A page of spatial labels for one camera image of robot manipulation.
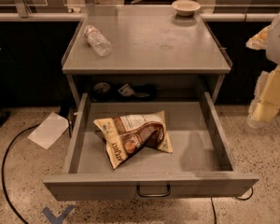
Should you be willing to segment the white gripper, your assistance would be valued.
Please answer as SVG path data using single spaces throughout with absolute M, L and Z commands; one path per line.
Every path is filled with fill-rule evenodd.
M 246 42 L 249 49 L 266 49 L 270 25 L 264 27 Z M 280 65 L 272 72 L 263 71 L 254 90 L 254 99 L 248 109 L 247 124 L 254 129 L 270 123 L 280 111 Z

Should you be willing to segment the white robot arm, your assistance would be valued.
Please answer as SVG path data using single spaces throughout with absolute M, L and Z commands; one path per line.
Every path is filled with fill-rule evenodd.
M 268 60 L 277 64 L 272 72 L 263 71 L 254 90 L 248 109 L 247 124 L 259 129 L 268 124 L 280 111 L 280 12 L 272 23 L 251 37 L 246 46 L 264 49 Z

